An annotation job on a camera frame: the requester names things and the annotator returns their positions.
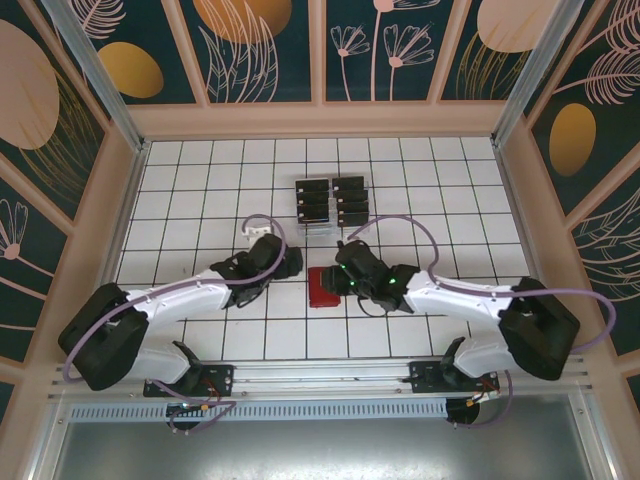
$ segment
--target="dark teal wallpaper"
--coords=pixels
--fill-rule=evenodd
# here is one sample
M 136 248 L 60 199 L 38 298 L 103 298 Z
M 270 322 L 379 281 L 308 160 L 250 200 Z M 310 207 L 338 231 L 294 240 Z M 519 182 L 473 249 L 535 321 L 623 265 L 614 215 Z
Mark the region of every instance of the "dark teal wallpaper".
M 67 237 L 0 179 L 0 357 L 22 362 Z
M 640 9 L 611 1 L 532 128 L 566 214 L 640 141 Z
M 104 131 L 16 0 L 0 45 L 0 154 L 73 219 Z
M 640 375 L 627 378 L 627 382 L 629 383 L 631 395 L 636 402 L 636 407 L 638 407 L 638 413 L 640 413 Z
M 582 22 L 584 22 L 584 19 L 589 13 L 589 11 L 591 10 L 591 7 L 593 6 L 594 2 L 595 0 L 584 0 L 584 3 L 582 4 L 582 8 L 580 9 L 580 14 L 578 15 L 577 20 L 574 22 L 573 27 L 571 27 L 571 30 L 569 30 L 569 33 L 564 38 L 564 41 L 562 42 L 562 45 L 558 49 L 558 53 L 556 54 L 555 59 L 553 60 L 553 62 L 551 62 L 551 65 L 547 69 L 547 72 L 544 78 L 540 81 L 538 88 L 536 88 L 535 92 L 533 92 L 533 95 L 531 96 L 529 103 L 527 103 L 527 106 L 524 108 L 524 114 L 526 116 L 529 116 L 529 113 L 531 113 L 531 110 L 533 109 L 533 107 L 535 107 L 536 103 L 538 102 L 538 99 L 540 98 L 542 91 L 547 86 L 547 80 L 551 76 L 551 73 L 554 72 L 556 68 L 558 68 L 558 64 L 562 60 L 562 57 L 564 57 L 564 54 L 566 53 L 567 48 L 569 48 L 569 45 L 571 45 L 571 42 L 576 36 L 576 33 L 578 33 L 578 30 L 580 29 Z
M 0 425 L 2 425 L 2 419 L 7 411 L 7 407 L 9 406 L 9 400 L 11 400 L 12 393 L 12 384 L 0 382 Z
M 450 13 L 449 1 L 328 0 L 327 101 L 425 100 Z
M 611 339 L 618 355 L 639 349 L 640 170 L 573 230 L 573 238 L 591 287 L 615 303 Z
M 472 0 L 442 100 L 506 100 L 554 6 Z
M 307 0 L 180 0 L 212 103 L 311 100 Z
M 69 0 L 69 5 L 126 104 L 195 102 L 160 0 Z

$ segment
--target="wall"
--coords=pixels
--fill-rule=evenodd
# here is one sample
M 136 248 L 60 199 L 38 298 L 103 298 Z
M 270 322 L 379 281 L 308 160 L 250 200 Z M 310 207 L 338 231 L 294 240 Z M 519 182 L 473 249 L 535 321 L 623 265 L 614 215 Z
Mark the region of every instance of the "wall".
M 488 134 L 557 3 L 70 5 L 141 132 L 184 139 Z
M 0 43 L 0 476 L 17 478 L 133 152 L 33 3 L 2 2 Z
M 585 361 L 630 473 L 640 471 L 640 4 L 585 2 L 579 18 L 503 154 L 545 282 L 616 306 L 610 339 Z M 564 301 L 579 342 L 602 331 L 595 301 Z

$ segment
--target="red object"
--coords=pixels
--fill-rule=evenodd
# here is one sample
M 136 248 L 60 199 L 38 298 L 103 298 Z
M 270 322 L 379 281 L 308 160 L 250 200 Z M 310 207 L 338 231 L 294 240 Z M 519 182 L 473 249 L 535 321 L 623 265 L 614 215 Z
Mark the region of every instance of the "red object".
M 309 306 L 311 308 L 337 307 L 340 297 L 322 288 L 322 271 L 326 267 L 311 267 L 309 272 Z

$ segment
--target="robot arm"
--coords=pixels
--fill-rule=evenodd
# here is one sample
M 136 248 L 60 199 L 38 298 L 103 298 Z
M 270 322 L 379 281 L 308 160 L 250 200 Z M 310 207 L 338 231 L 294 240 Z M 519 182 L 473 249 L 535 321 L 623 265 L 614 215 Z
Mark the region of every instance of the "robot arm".
M 106 313 L 131 300 L 146 297 L 146 301 L 127 308 L 100 327 L 82 346 L 73 364 L 92 390 L 103 390 L 123 378 L 154 378 L 168 384 L 179 384 L 188 391 L 200 381 L 202 365 L 197 357 L 181 342 L 154 345 L 149 334 L 190 315 L 234 306 L 241 308 L 258 298 L 271 280 L 300 273 L 300 248 L 286 247 L 284 258 L 276 270 L 260 281 L 234 285 L 200 284 L 211 279 L 252 279 L 275 263 L 281 246 L 280 238 L 266 234 L 248 252 L 240 252 L 175 284 L 131 291 L 124 291 L 115 283 L 103 285 L 62 331 L 58 344 L 69 355 L 83 335 Z M 190 286 L 180 288 L 181 284 Z M 160 288 L 171 292 L 156 296 L 155 292 Z
M 544 289 L 537 280 L 525 277 L 519 285 L 498 287 L 444 278 L 440 281 L 438 277 L 434 282 L 427 272 L 414 266 L 389 268 L 360 240 L 339 244 L 339 248 L 339 265 L 323 271 L 322 285 L 329 292 L 368 298 L 387 312 L 449 315 L 499 333 L 454 340 L 444 361 L 457 374 L 477 378 L 518 366 L 545 380 L 560 377 L 580 328 L 578 320 L 553 296 L 526 300 L 516 293 L 509 298 L 503 296 L 505 292 Z M 458 293 L 443 284 L 483 296 Z

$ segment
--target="white tile floor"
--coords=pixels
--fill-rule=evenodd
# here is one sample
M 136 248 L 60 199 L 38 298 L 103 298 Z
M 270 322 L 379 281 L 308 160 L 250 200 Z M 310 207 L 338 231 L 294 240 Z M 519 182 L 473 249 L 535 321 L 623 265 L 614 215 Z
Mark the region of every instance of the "white tile floor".
M 369 318 L 353 298 L 308 307 L 306 267 L 332 264 L 337 238 L 297 235 L 293 182 L 334 174 L 364 175 L 377 214 L 423 222 L 440 244 L 438 274 L 481 284 L 528 274 L 487 138 L 341 138 L 154 143 L 117 281 L 146 288 L 202 271 L 247 248 L 239 222 L 260 212 L 277 217 L 287 242 L 302 247 L 305 271 L 272 283 L 245 308 L 176 323 L 163 339 L 184 340 L 203 360 L 232 361 L 442 355 L 455 337 L 485 334 L 443 316 Z M 365 239 L 391 265 L 424 268 L 433 258 L 409 223 L 383 221 Z

